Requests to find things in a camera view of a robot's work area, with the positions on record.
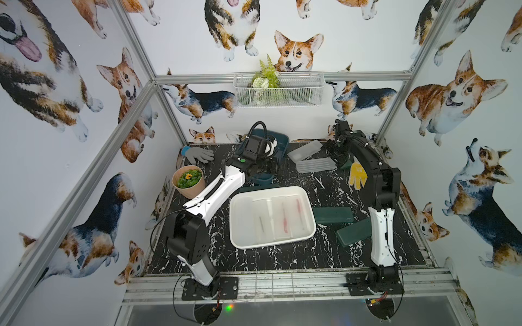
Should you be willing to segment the clear ribbed case back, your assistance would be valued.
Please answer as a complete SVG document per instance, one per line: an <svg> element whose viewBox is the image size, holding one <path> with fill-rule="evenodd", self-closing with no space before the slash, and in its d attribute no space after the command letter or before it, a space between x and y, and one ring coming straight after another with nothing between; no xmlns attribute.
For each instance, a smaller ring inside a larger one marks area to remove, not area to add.
<svg viewBox="0 0 522 326"><path fill-rule="evenodd" d="M334 171L336 169L336 162L331 158L302 160L296 163L296 170L302 174L316 173L322 171Z"/></svg>

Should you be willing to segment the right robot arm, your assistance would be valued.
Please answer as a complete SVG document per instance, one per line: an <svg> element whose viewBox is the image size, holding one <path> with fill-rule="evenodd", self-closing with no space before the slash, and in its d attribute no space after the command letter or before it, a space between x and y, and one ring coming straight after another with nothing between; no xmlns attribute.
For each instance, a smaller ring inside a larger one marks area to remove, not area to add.
<svg viewBox="0 0 522 326"><path fill-rule="evenodd" d="M353 131L345 120L335 120L334 140L327 142L329 153L339 167L359 163L366 173L363 190L371 196L368 212L372 228L372 266L368 271L371 285L400 283L400 265L394 251L394 214L397 208L401 172L385 163L362 131Z"/></svg>

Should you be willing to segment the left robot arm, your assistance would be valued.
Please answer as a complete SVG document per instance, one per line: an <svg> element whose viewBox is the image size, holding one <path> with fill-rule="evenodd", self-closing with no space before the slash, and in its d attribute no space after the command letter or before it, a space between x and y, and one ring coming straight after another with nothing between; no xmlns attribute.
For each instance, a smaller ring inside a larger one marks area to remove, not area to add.
<svg viewBox="0 0 522 326"><path fill-rule="evenodd" d="M185 264L198 284L208 287L218 277L209 259L208 231L218 209L251 178L264 173L274 175L278 168L278 158L249 160L233 156L199 195L175 212L173 234L166 238L165 247L171 258Z"/></svg>

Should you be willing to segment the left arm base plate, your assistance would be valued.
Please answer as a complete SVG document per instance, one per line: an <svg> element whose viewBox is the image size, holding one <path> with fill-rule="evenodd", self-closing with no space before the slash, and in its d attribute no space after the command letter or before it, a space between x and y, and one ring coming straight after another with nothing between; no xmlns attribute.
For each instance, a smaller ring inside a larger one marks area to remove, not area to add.
<svg viewBox="0 0 522 326"><path fill-rule="evenodd" d="M238 277L218 277L210 285L201 285L194 279L189 278L183 285L182 300L236 300L238 290Z"/></svg>

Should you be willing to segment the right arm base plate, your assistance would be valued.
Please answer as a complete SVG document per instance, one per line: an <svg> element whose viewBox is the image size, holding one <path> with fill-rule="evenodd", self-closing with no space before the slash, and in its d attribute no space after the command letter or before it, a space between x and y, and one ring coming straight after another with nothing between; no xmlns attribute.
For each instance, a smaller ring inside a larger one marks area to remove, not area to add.
<svg viewBox="0 0 522 326"><path fill-rule="evenodd" d="M398 274L371 278L367 273L346 274L346 288L351 296L402 295L404 288Z"/></svg>

